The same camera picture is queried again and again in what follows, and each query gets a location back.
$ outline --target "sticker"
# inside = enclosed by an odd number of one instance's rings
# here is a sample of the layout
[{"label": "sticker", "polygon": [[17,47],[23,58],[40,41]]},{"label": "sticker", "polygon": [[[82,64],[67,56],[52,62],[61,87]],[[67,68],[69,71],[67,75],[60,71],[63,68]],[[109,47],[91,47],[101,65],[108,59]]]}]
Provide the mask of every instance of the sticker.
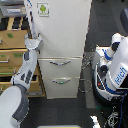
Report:
[{"label": "sticker", "polygon": [[37,9],[39,16],[48,17],[49,16],[49,5],[48,3],[37,3]]},{"label": "sticker", "polygon": [[9,69],[13,69],[12,67],[9,67]]},{"label": "sticker", "polygon": [[14,38],[12,33],[7,33],[8,38]]},{"label": "sticker", "polygon": [[15,58],[22,58],[23,53],[13,53]]},{"label": "sticker", "polygon": [[6,55],[0,55],[1,57],[6,57]]}]

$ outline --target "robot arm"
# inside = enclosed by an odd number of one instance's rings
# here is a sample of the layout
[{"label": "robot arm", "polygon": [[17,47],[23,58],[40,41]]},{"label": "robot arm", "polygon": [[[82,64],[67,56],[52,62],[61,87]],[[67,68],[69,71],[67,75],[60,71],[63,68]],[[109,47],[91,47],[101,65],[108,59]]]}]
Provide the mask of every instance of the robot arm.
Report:
[{"label": "robot arm", "polygon": [[0,128],[20,128],[20,123],[29,110],[26,91],[30,87],[31,79],[37,64],[37,47],[42,41],[25,37],[28,51],[23,55],[23,64],[12,79],[12,87],[6,89],[0,96]]}]

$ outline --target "drawer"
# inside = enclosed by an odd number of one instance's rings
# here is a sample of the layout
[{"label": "drawer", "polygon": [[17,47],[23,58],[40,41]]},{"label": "drawer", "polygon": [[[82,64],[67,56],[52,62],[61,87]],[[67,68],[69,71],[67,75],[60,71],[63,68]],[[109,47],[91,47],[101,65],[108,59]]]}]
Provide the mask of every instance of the drawer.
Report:
[{"label": "drawer", "polygon": [[27,49],[0,50],[0,67],[1,66],[21,66],[23,63],[23,54]]},{"label": "drawer", "polygon": [[[17,6],[1,6],[1,11],[3,13],[3,16],[5,17],[24,17],[26,16],[26,13],[23,13],[21,11],[21,8],[24,7],[23,5],[17,5]],[[10,12],[8,9],[18,9],[19,12]]]},{"label": "drawer", "polygon": [[6,48],[26,48],[24,36],[27,34],[27,30],[6,30],[0,31],[0,49]]},{"label": "drawer", "polygon": [[[35,81],[31,81],[30,88],[27,92],[40,92],[41,87],[39,86],[39,83],[39,76],[37,76]],[[10,82],[0,82],[0,93],[2,93],[11,86],[12,84]]]},{"label": "drawer", "polygon": [[43,78],[79,77],[82,58],[38,59]]},{"label": "drawer", "polygon": [[[20,67],[0,67],[0,76],[12,76],[18,72]],[[38,68],[36,67],[34,75],[39,75]]]},{"label": "drawer", "polygon": [[44,79],[47,99],[76,98],[79,78]]}]

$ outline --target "white drawer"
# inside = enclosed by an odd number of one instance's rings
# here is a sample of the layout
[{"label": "white drawer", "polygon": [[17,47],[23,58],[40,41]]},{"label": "white drawer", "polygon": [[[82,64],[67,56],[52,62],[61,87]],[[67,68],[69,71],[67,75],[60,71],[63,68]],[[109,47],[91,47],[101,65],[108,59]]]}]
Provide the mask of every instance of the white drawer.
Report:
[{"label": "white drawer", "polygon": [[77,59],[39,59],[42,78],[79,77],[82,58]]},{"label": "white drawer", "polygon": [[76,98],[78,93],[79,79],[44,79],[47,99],[53,98]]}]

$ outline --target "white panel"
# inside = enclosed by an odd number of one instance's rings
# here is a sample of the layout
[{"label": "white panel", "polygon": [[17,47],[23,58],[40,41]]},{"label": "white panel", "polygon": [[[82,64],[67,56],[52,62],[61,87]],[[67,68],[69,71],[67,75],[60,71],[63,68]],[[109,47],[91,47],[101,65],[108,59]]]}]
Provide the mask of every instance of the white panel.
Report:
[{"label": "white panel", "polygon": [[43,80],[47,99],[77,97],[79,79],[68,79],[70,81],[64,84],[58,84],[58,83],[52,82],[52,80],[54,79]]},{"label": "white panel", "polygon": [[[31,26],[32,10],[36,33],[41,33],[43,43],[38,57],[74,57],[84,52],[92,0],[31,0],[32,8],[27,7]],[[40,17],[37,3],[49,4],[49,17]]]},{"label": "white panel", "polygon": [[[58,59],[58,60],[38,60],[40,70],[43,78],[58,78],[58,77],[79,77],[82,59]],[[65,65],[61,65],[61,63],[71,61]]]}]

